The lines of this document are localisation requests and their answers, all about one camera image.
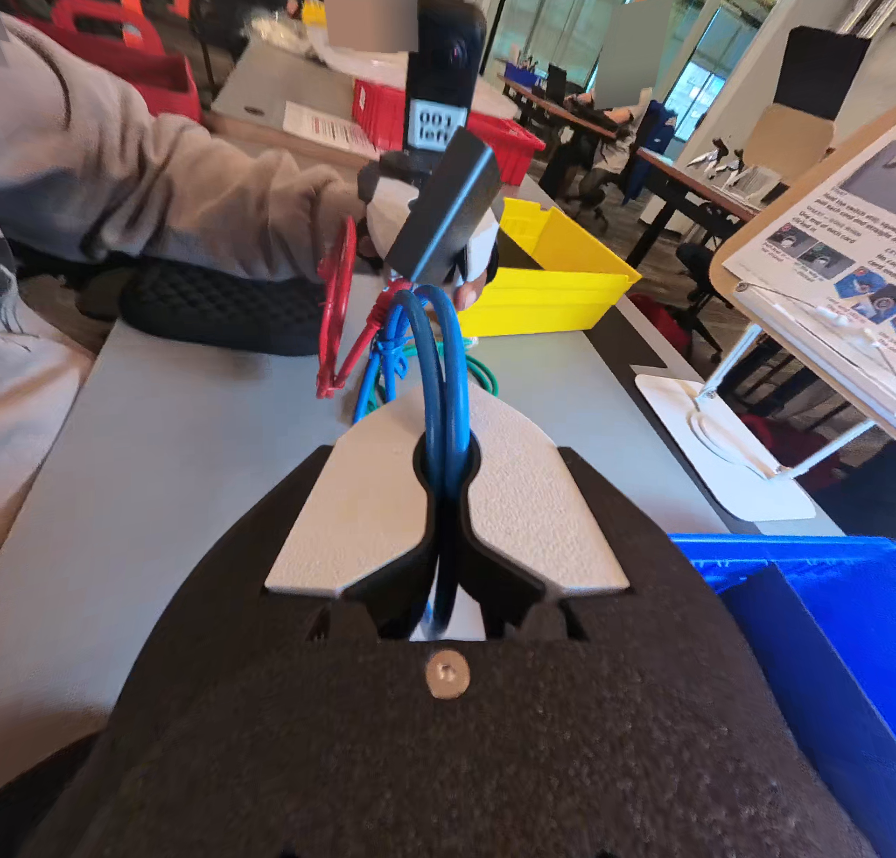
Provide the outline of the black cable coupler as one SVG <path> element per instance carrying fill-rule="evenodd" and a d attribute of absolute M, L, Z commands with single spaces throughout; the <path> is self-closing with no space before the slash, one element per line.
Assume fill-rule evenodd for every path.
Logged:
<path fill-rule="evenodd" d="M 387 265 L 412 283 L 442 285 L 501 186 L 492 148 L 460 127 L 420 189 Z"/>

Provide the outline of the red plastic crate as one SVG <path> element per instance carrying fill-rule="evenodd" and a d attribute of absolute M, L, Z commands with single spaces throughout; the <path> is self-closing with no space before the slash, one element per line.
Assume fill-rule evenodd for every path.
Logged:
<path fill-rule="evenodd" d="M 406 97 L 403 90 L 355 79 L 352 117 L 376 149 L 402 149 Z M 471 111 L 466 124 L 496 155 L 502 181 L 519 186 L 545 144 L 515 120 Z"/>

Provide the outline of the red tote basket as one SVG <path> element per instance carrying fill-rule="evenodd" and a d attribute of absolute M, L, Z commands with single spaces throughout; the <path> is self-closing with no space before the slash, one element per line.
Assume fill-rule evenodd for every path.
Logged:
<path fill-rule="evenodd" d="M 76 29 L 80 19 L 128 24 L 138 41 L 91 35 Z M 27 22 L 84 61 L 124 80 L 140 92 L 150 113 L 203 122 L 203 108 L 187 59 L 165 51 L 160 35 L 142 14 L 101 0 L 57 0 L 50 22 Z"/>

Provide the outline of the paper with red label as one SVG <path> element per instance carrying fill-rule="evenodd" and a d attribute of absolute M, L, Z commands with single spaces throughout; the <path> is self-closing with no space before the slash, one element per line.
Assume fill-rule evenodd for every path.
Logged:
<path fill-rule="evenodd" d="M 285 102 L 282 128 L 288 135 L 344 155 L 356 155 L 368 160 L 380 156 L 380 150 L 357 122 L 297 102 Z"/>

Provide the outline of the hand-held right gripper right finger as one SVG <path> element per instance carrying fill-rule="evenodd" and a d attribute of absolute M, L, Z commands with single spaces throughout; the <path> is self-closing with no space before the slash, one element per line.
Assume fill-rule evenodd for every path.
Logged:
<path fill-rule="evenodd" d="M 479 389 L 469 393 L 469 420 L 454 515 L 454 639 L 499 638 L 541 603 L 627 591 L 629 578 L 554 441 Z"/>

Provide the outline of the person's left forearm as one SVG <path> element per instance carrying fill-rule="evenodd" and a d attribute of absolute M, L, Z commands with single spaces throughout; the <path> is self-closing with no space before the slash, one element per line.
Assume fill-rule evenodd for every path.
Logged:
<path fill-rule="evenodd" d="M 253 158 L 2 14 L 1 227 L 59 259 L 167 259 L 264 281 L 317 281 L 357 187 L 275 149 Z"/>

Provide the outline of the black office chair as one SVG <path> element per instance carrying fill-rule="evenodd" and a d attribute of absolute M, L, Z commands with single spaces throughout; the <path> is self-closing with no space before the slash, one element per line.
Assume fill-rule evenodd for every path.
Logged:
<path fill-rule="evenodd" d="M 718 364 L 722 358 L 722 347 L 700 318 L 700 314 L 712 300 L 719 300 L 731 309 L 731 305 L 722 298 L 711 282 L 710 272 L 714 252 L 706 245 L 688 242 L 678 246 L 676 257 L 693 281 L 693 289 L 687 296 L 687 305 L 674 312 L 678 325 L 691 339 L 690 346 L 686 349 L 686 359 L 692 357 L 693 335 L 696 334 L 711 347 L 711 361 Z"/>

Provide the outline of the blue plastic bin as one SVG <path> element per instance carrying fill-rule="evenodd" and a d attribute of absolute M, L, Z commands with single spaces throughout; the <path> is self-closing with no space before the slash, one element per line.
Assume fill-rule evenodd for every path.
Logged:
<path fill-rule="evenodd" d="M 672 534 L 734 617 L 800 750 L 879 856 L 895 855 L 895 545 Z"/>

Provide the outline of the wooden office table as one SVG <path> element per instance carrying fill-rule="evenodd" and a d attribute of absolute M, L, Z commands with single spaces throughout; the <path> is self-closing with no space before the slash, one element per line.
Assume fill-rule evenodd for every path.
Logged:
<path fill-rule="evenodd" d="M 529 105 L 541 108 L 547 114 L 563 120 L 569 126 L 588 130 L 609 140 L 616 139 L 616 130 L 612 128 L 605 128 L 590 120 L 577 117 L 574 113 L 566 110 L 565 107 L 551 102 L 546 98 L 535 95 L 531 90 L 526 89 L 522 84 L 518 84 L 513 80 L 509 80 L 503 75 L 498 75 L 497 78 L 502 84 L 504 84 L 506 90 L 508 90 L 509 93 L 513 93 L 514 95 L 521 97 L 522 101 L 529 102 Z"/>
<path fill-rule="evenodd" d="M 675 214 L 682 214 L 722 241 L 759 214 L 743 201 L 678 169 L 662 155 L 644 148 L 639 148 L 636 155 L 650 166 L 645 185 L 662 205 L 625 259 L 633 269 L 644 261 Z"/>

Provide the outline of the cardboard piece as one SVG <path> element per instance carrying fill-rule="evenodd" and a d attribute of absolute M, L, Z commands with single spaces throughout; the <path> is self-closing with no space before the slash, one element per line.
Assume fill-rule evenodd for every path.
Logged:
<path fill-rule="evenodd" d="M 771 170 L 791 183 L 824 159 L 835 132 L 834 121 L 772 103 L 745 144 L 744 164 Z"/>

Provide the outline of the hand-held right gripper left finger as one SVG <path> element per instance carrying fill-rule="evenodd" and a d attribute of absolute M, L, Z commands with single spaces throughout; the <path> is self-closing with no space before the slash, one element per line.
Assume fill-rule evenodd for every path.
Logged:
<path fill-rule="evenodd" d="M 267 591 L 361 604 L 380 635 L 410 637 L 439 550 L 436 502 L 422 472 L 424 430 L 423 390 L 411 389 L 336 441 Z"/>

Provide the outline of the printed instruction sheet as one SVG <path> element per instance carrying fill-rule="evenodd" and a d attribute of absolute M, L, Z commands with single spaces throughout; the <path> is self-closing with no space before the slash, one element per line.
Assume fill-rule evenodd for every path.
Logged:
<path fill-rule="evenodd" d="M 881 135 L 722 263 L 745 304 L 894 393 L 895 140 Z"/>

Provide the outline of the black upright panel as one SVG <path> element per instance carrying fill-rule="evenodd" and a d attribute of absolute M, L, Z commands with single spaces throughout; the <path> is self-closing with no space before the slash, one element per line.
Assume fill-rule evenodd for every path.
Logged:
<path fill-rule="evenodd" d="M 835 121 L 871 41 L 800 25 L 789 35 L 772 103 Z"/>

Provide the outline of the person's torso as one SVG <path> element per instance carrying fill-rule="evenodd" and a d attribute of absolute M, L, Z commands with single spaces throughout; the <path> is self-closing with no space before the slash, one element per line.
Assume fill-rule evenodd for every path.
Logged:
<path fill-rule="evenodd" d="M 1 542 L 95 362 L 27 306 L 14 267 L 1 238 Z"/>

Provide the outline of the yellow plastic bin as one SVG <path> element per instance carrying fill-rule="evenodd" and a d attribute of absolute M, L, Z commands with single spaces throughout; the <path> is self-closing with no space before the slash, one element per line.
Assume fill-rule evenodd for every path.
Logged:
<path fill-rule="evenodd" d="M 465 337 L 588 331 L 642 279 L 597 237 L 556 207 L 506 198 L 499 267 L 471 309 Z"/>

